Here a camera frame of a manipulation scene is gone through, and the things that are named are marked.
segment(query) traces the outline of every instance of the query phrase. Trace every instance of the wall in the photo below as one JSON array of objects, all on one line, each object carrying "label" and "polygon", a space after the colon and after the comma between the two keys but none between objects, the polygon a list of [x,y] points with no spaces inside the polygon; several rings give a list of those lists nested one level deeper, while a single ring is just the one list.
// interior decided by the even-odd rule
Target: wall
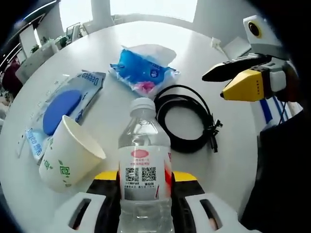
[{"label": "wall", "polygon": [[47,39],[56,39],[65,35],[59,14],[59,5],[53,7],[37,27],[40,40],[45,36]]},{"label": "wall", "polygon": [[20,37],[20,42],[23,47],[23,50],[26,54],[26,57],[30,57],[32,55],[31,49],[35,45],[37,45],[37,41],[35,40],[33,25],[30,25],[21,34],[19,34],[19,37]]},{"label": "wall", "polygon": [[[91,2],[93,21],[96,24],[106,21],[110,14],[110,1],[91,0]],[[169,23],[209,37],[216,37],[222,41],[222,46],[225,46],[237,36],[247,40],[243,18],[255,14],[258,14],[257,10],[246,0],[198,0],[193,23],[162,16],[127,15],[121,16],[117,24],[139,20]],[[105,26],[96,25],[96,27],[104,28]],[[58,5],[48,13],[37,30],[40,38],[46,36],[55,39],[64,35]]]},{"label": "wall", "polygon": [[150,15],[121,16],[118,23],[139,20],[169,23],[216,37],[225,46],[237,36],[247,40],[243,18],[255,14],[258,14],[257,10],[246,0],[198,0],[193,23]]},{"label": "wall", "polygon": [[26,60],[26,55],[23,50],[19,51],[19,53],[17,54],[17,58],[20,64],[22,64],[22,62]]}]

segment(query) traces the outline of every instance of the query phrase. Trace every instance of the bottle cap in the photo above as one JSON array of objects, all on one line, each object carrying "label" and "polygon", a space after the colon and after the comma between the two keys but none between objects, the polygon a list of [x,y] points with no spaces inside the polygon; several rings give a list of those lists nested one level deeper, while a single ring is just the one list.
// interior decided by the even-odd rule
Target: bottle cap
[{"label": "bottle cap", "polygon": [[132,101],[131,103],[131,111],[146,108],[150,110],[156,110],[155,103],[149,98],[138,98]]}]

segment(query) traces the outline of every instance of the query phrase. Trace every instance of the bottle label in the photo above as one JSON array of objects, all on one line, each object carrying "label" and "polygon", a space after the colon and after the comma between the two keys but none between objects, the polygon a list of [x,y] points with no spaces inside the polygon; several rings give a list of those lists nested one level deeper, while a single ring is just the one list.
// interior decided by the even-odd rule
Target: bottle label
[{"label": "bottle label", "polygon": [[171,197],[171,149],[129,146],[119,149],[122,200],[165,200]]}]

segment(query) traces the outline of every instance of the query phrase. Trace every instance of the table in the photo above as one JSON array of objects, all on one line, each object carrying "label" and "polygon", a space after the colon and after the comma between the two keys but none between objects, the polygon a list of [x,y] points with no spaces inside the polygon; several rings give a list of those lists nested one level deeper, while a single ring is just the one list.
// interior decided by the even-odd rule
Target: table
[{"label": "table", "polygon": [[[159,44],[174,50],[170,64],[181,71],[177,83],[187,85],[206,100],[214,118],[224,124],[217,135],[219,152],[203,148],[194,154],[172,152],[173,170],[195,175],[206,192],[214,192],[235,210],[241,211],[255,182],[257,139],[251,106],[246,102],[225,101],[220,96],[224,83],[206,83],[202,75],[212,65],[227,58],[210,47],[211,39],[173,25],[132,22],[109,27],[83,37],[45,62],[27,81],[15,99],[0,136],[0,179],[8,205],[26,232],[40,232],[53,218],[54,211],[74,191],[86,191],[88,177],[74,191],[58,194],[40,180],[30,148],[25,143],[20,158],[15,155],[19,135],[29,124],[38,101],[56,80],[74,76],[81,69],[107,72],[119,59],[121,45]],[[171,92],[193,96],[187,90]],[[118,137],[128,124],[129,104],[136,95],[120,82],[107,77],[103,90],[82,126],[98,140],[107,154],[105,169],[118,167]],[[167,115],[169,129],[178,136],[195,138],[202,125],[195,113],[175,108]]]}]

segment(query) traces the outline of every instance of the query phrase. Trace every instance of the qr code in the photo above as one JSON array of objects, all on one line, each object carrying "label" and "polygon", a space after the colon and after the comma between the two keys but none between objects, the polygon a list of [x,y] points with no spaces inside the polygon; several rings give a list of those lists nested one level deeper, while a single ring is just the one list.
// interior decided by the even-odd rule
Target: qr code
[{"label": "qr code", "polygon": [[129,182],[139,182],[138,167],[127,167],[125,169],[125,180]]},{"label": "qr code", "polygon": [[142,167],[141,181],[156,181],[156,167]]}]

